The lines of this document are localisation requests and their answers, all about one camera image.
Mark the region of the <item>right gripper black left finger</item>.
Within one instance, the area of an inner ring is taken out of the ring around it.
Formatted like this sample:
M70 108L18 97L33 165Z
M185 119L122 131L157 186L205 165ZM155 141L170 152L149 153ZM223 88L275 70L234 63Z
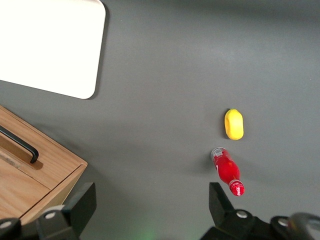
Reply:
M50 207L38 217L38 238L78 240L96 208L96 185L87 182L65 204Z

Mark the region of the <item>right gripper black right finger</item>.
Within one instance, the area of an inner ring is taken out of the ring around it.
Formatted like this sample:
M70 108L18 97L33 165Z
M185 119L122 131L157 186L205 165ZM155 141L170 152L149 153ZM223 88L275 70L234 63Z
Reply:
M208 202L214 226L202 240L270 239L270 225L246 210L235 209L218 182L209 184Z

